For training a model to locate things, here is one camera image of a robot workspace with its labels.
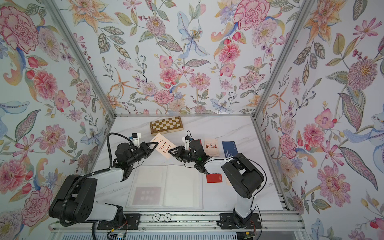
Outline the white photo album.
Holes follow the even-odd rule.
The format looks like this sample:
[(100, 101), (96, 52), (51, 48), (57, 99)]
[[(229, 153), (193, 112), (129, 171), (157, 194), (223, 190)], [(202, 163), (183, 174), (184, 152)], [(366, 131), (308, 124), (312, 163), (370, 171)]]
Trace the white photo album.
[[(159, 205), (132, 205), (137, 187), (161, 187)], [(195, 169), (178, 165), (139, 167), (134, 174), (128, 209), (201, 209), (202, 175)]]

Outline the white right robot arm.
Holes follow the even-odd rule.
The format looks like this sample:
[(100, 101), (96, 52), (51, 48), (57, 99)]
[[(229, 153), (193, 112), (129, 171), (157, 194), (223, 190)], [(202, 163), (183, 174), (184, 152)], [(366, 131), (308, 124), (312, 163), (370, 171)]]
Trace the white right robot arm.
[(238, 194), (233, 210), (234, 218), (242, 223), (251, 218), (253, 198), (266, 180), (251, 160), (241, 153), (226, 159), (215, 159), (206, 154), (198, 140), (190, 141), (187, 149), (179, 146), (168, 150), (168, 153), (184, 164), (193, 163), (194, 168), (202, 174), (226, 176)]

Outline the beige time will tell card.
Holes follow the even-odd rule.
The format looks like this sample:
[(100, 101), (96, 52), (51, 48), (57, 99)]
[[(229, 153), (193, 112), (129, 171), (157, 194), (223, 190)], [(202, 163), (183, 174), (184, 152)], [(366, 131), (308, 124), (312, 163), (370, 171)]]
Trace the beige time will tell card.
[(171, 154), (169, 153), (169, 150), (176, 148), (177, 146), (173, 144), (170, 140), (168, 140), (166, 137), (164, 137), (162, 134), (158, 133), (151, 142), (157, 142), (158, 145), (156, 147), (156, 150), (166, 159), (171, 158)]

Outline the red card white characters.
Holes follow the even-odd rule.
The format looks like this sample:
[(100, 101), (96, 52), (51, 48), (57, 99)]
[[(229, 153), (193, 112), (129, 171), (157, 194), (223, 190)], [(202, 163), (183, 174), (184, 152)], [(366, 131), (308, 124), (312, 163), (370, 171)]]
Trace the red card white characters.
[(161, 194), (161, 187), (137, 187), (132, 205), (159, 205)]

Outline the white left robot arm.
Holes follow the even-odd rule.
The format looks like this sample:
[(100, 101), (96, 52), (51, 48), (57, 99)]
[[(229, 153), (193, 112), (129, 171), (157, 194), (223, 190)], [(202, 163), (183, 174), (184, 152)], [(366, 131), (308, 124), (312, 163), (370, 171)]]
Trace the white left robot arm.
[(133, 165), (147, 159), (158, 146), (157, 142), (119, 144), (115, 158), (109, 168), (98, 170), (83, 176), (68, 176), (55, 199), (49, 216), (58, 219), (63, 227), (81, 223), (106, 222), (120, 227), (126, 222), (123, 207), (100, 203), (96, 199), (98, 191), (113, 184), (127, 180), (133, 171)]

